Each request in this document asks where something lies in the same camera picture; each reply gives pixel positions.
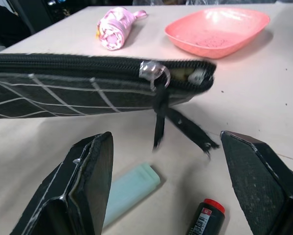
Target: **zipper slider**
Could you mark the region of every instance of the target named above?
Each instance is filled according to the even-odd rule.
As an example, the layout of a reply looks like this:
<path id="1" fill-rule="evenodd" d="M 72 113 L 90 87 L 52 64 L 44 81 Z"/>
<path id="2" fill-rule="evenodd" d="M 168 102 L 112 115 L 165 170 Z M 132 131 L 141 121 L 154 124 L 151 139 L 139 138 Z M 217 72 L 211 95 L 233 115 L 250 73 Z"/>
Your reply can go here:
<path id="1" fill-rule="evenodd" d="M 156 91 L 155 80 L 158 79 L 162 74 L 166 74 L 165 87 L 167 88 L 170 83 L 170 71 L 166 66 L 155 62 L 155 61 L 142 61 L 139 70 L 139 77 L 144 78 L 151 82 L 151 90 Z"/>

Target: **black zipper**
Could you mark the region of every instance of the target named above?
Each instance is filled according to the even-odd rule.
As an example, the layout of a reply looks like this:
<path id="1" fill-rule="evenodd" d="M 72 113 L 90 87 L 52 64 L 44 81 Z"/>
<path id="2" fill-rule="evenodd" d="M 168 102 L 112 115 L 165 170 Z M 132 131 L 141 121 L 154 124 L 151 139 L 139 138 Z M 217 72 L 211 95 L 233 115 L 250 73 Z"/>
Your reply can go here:
<path id="1" fill-rule="evenodd" d="M 106 56 L 80 56 L 55 54 L 0 54 L 0 72 L 40 73 L 76 77 L 97 77 L 106 79 L 126 79 L 147 83 L 139 77 L 143 59 Z M 206 71 L 206 81 L 199 86 L 177 80 L 171 76 L 169 87 L 200 93 L 207 91 L 213 83 L 216 65 L 208 61 L 158 61 L 168 69 L 195 68 Z M 164 82 L 165 75 L 157 79 Z"/>

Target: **small bottle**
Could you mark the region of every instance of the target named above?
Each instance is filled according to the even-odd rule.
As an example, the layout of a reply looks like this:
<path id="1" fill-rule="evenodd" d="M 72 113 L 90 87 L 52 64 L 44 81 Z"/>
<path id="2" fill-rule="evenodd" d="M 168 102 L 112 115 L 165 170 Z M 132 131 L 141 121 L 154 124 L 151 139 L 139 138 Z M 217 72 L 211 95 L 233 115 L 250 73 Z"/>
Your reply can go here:
<path id="1" fill-rule="evenodd" d="M 218 235 L 225 220 L 225 208 L 212 199 L 205 199 L 195 212 L 187 235 Z"/>

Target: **white grid pattern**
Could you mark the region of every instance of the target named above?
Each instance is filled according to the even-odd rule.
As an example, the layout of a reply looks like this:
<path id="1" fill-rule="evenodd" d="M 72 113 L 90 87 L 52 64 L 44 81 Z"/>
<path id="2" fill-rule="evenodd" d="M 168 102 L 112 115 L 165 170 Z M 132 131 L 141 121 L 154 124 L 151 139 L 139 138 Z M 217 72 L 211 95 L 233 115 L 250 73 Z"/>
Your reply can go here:
<path id="1" fill-rule="evenodd" d="M 99 93 L 99 95 L 101 96 L 101 98 L 105 101 L 105 103 L 109 107 L 111 107 L 115 112 L 120 113 L 120 111 L 111 103 L 111 101 L 107 98 L 107 96 L 101 90 L 101 88 L 99 87 L 99 85 L 95 82 L 95 78 L 91 78 L 90 79 L 90 82 L 91 82 L 92 86 L 97 90 L 97 92 Z"/>
<path id="2" fill-rule="evenodd" d="M 72 108 L 71 106 L 69 106 L 66 102 L 64 102 L 62 99 L 60 99 L 50 88 L 46 87 L 39 79 L 37 79 L 34 74 L 29 74 L 29 77 L 36 82 L 38 85 L 40 85 L 45 91 L 47 91 L 52 97 L 54 97 L 55 99 L 57 99 L 60 103 L 62 103 L 63 105 L 65 105 L 67 108 L 75 111 L 78 114 L 83 114 L 84 113 L 76 110 L 75 108 Z"/>
<path id="3" fill-rule="evenodd" d="M 15 91 L 15 90 L 13 90 L 13 89 L 11 89 L 11 88 L 5 86 L 4 84 L 0 84 L 0 86 L 2 86 L 2 87 L 4 87 L 5 89 L 11 91 L 12 93 L 15 93 L 15 94 L 18 95 L 19 97 L 22 97 L 22 98 L 26 99 L 22 94 L 20 94 L 20 93 L 18 93 L 17 91 Z M 35 103 L 32 102 L 31 100 L 28 100 L 28 99 L 26 99 L 26 100 L 27 100 L 29 103 L 33 104 L 34 106 L 36 106 L 36 107 L 38 107 L 38 108 L 40 108 L 40 109 L 42 109 L 42 110 L 44 110 L 44 111 L 46 111 L 46 112 L 49 112 L 50 114 L 53 114 L 54 116 L 58 116 L 58 115 L 56 115 L 56 114 L 50 112 L 49 110 L 46 110 L 46 109 L 42 108 L 41 106 L 35 104 Z"/>
<path id="4" fill-rule="evenodd" d="M 9 103 L 9 102 L 13 102 L 13 101 L 17 101 L 17 100 L 24 99 L 24 100 L 28 101 L 29 103 L 31 103 L 32 105 L 38 107 L 39 109 L 41 109 L 43 111 L 38 111 L 38 112 L 26 114 L 26 115 L 21 115 L 21 116 L 18 116 L 18 117 L 9 117 L 9 116 L 0 114 L 1 117 L 4 117 L 4 118 L 23 118 L 23 117 L 28 117 L 28 116 L 35 115 L 35 114 L 40 114 L 40 113 L 50 113 L 50 114 L 52 114 L 54 116 L 58 116 L 58 115 L 64 115 L 64 116 L 66 116 L 66 115 L 67 116 L 95 115 L 95 114 L 84 114 L 84 113 L 76 110 L 75 108 L 113 109 L 115 112 L 121 112 L 119 109 L 131 109 L 131 110 L 134 110 L 134 109 L 136 109 L 136 110 L 152 109 L 152 107 L 115 107 L 111 103 L 111 101 L 107 98 L 107 96 L 104 94 L 104 92 L 136 93 L 136 94 L 151 95 L 151 96 L 154 96 L 155 95 L 155 93 L 148 92 L 148 91 L 139 91 L 139 90 L 130 90 L 130 89 L 127 89 L 127 90 L 120 90 L 120 89 L 101 89 L 99 87 L 99 85 L 97 84 L 97 82 L 95 82 L 95 78 L 89 79 L 90 84 L 94 88 L 94 89 L 90 89 L 90 88 L 75 88 L 75 87 L 45 85 L 34 74 L 29 74 L 28 76 L 30 77 L 30 79 L 32 81 L 35 82 L 35 84 L 25 84 L 25 83 L 14 83 L 13 84 L 13 83 L 9 83 L 9 82 L 0 81 L 0 86 L 4 87 L 5 89 L 7 89 L 7 90 L 11 91 L 12 93 L 14 93 L 14 94 L 16 94 L 16 95 L 19 96 L 19 98 L 14 98 L 14 99 L 11 99 L 11 100 L 2 101 L 2 102 L 0 102 L 0 105 L 5 104 L 5 103 Z M 42 103 L 42 102 L 38 102 L 38 101 L 35 101 L 35 100 L 32 100 L 32 99 L 29 99 L 27 97 L 24 97 L 22 94 L 20 94 L 16 90 L 10 88 L 9 86 L 11 86 L 11 87 L 13 87 L 13 86 L 34 86 L 34 87 L 41 87 L 47 93 L 49 93 L 53 98 L 55 98 L 57 101 L 59 101 L 60 104 L 48 104 L 48 103 Z M 50 88 L 63 89 L 63 90 L 72 90 L 72 91 L 98 92 L 98 94 L 105 101 L 105 103 L 107 104 L 107 106 L 69 105 L 65 101 L 63 101 L 61 98 L 59 98 Z M 183 99 L 187 98 L 187 95 L 185 95 L 185 94 L 171 94 L 170 96 L 171 97 L 175 97 L 175 98 L 183 98 Z M 67 108 L 73 110 L 75 112 L 75 114 L 63 114 L 63 113 L 51 112 L 51 111 L 49 111 L 49 110 L 47 110 L 45 108 L 42 108 L 39 104 L 40 105 L 50 105 L 50 106 L 63 106 L 63 107 L 67 107 Z"/>

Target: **plastic dish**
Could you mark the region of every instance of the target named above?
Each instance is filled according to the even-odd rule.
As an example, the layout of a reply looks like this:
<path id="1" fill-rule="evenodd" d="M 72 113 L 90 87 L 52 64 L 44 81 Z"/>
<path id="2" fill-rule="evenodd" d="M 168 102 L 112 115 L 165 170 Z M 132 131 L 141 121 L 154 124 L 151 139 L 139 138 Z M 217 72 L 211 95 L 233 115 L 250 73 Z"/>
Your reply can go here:
<path id="1" fill-rule="evenodd" d="M 259 11 L 210 8 L 171 23 L 165 32 L 181 49 L 217 59 L 244 47 L 269 21 L 269 16 Z"/>

